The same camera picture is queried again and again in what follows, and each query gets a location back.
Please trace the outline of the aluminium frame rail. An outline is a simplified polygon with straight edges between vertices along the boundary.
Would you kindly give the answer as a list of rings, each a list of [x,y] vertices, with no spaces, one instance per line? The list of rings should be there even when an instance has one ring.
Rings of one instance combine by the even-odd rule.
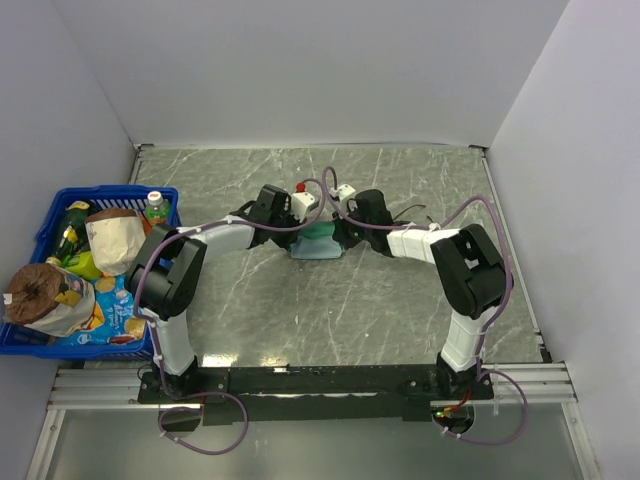
[[[141,380],[135,369],[59,369],[47,402],[48,410],[131,410],[149,408],[138,402]]]

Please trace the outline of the light blue cleaning cloth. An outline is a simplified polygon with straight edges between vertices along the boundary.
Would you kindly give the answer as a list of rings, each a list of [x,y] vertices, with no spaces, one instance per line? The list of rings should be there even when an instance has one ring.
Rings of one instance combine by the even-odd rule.
[[[331,237],[299,237],[289,249],[290,256],[298,260],[331,260],[343,255],[343,247]]]

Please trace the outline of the green drink bottle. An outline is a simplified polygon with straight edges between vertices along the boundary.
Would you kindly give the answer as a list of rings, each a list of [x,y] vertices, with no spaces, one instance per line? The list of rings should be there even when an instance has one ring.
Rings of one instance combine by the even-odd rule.
[[[160,191],[154,190],[147,194],[144,209],[143,226],[145,234],[148,235],[156,225],[168,225],[171,204]]]

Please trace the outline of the brown round bread bag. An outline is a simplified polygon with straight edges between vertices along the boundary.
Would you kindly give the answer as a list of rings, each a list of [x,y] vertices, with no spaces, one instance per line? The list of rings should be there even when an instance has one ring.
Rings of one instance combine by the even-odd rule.
[[[85,326],[96,303],[89,282],[47,263],[22,267],[3,297],[6,322],[54,337],[68,337]]]

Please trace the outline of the green glass bottle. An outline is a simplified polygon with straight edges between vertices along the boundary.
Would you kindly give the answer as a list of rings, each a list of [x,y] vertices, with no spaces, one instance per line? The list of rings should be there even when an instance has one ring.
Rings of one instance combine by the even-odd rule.
[[[88,245],[85,220],[98,211],[98,206],[88,200],[77,200],[67,207],[58,225],[54,248],[46,262],[66,267],[69,260]]]

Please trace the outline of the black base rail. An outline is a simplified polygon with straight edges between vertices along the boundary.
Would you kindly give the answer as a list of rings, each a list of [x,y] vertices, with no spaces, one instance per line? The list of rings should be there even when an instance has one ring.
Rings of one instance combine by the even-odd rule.
[[[464,398],[490,400],[490,380],[435,364],[368,366],[201,367],[161,384],[157,368],[143,374],[142,405],[186,405],[206,425],[249,419],[305,421],[400,418],[429,422],[435,406]]]

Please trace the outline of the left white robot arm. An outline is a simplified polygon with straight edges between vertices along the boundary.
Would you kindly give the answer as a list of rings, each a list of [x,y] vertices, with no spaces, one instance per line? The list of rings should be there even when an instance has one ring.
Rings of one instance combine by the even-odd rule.
[[[186,323],[186,310],[206,262],[267,241],[281,248],[295,243],[298,231],[318,206],[310,193],[272,185],[223,219],[194,227],[159,224],[151,228],[125,275],[134,297],[134,314],[146,320],[153,363],[163,377],[162,390],[177,402],[192,398],[198,368]]]

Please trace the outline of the blue chips bag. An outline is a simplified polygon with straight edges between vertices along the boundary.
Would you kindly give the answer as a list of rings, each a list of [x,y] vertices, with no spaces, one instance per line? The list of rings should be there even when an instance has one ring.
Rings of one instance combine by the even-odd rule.
[[[104,346],[126,345],[142,340],[146,321],[133,315],[133,295],[124,286],[125,277],[103,277],[92,282],[95,306],[89,321],[68,337],[58,338],[56,345]]]

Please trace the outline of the brown paper bag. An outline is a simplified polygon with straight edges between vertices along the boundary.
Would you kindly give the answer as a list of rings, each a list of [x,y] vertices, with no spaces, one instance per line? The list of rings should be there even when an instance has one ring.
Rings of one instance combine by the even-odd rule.
[[[95,266],[110,276],[122,275],[135,260],[146,235],[136,210],[109,207],[85,220]]]

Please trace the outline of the brown sunglasses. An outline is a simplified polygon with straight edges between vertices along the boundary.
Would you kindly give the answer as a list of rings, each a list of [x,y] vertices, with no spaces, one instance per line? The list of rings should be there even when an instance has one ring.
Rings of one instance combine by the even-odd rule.
[[[410,205],[393,217],[394,225],[405,225],[411,222],[430,225],[434,220],[432,216],[428,214],[427,206],[421,203]]]

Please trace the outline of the grey felt glasses case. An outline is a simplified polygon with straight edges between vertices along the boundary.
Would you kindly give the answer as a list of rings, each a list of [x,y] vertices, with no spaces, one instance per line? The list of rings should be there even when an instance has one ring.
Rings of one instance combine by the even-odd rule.
[[[300,230],[297,239],[299,237],[305,237],[305,238],[311,238],[311,239],[321,238],[321,237],[331,237],[333,239],[334,232],[335,232],[335,225],[333,222],[330,222],[330,221],[317,222]]]

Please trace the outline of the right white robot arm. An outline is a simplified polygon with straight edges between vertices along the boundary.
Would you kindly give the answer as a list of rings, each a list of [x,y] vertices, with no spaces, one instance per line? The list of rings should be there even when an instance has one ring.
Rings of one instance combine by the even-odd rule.
[[[482,375],[481,354],[487,332],[509,303],[514,279],[509,249],[499,216],[487,197],[468,199],[458,217],[474,202],[483,203],[493,222],[496,241],[483,226],[451,228],[450,220],[426,226],[397,222],[377,189],[360,192],[343,203],[329,197],[334,209],[334,237],[351,248],[365,241],[389,258],[433,265],[451,308],[446,341],[437,356],[438,390],[458,398]]]

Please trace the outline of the blue plastic basket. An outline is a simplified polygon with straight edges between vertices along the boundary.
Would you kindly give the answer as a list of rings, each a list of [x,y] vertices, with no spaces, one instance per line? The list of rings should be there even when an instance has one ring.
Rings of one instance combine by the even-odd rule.
[[[143,211],[147,194],[153,189],[144,185],[101,185],[94,187],[64,188],[53,197],[39,231],[35,234],[33,262],[41,262],[51,253],[55,234],[68,206],[76,200],[88,200],[100,208],[124,207]],[[148,360],[153,356],[151,336],[128,344],[63,346],[52,343],[43,333],[15,324],[1,327],[1,353],[3,355],[29,355],[43,359],[69,361]]]

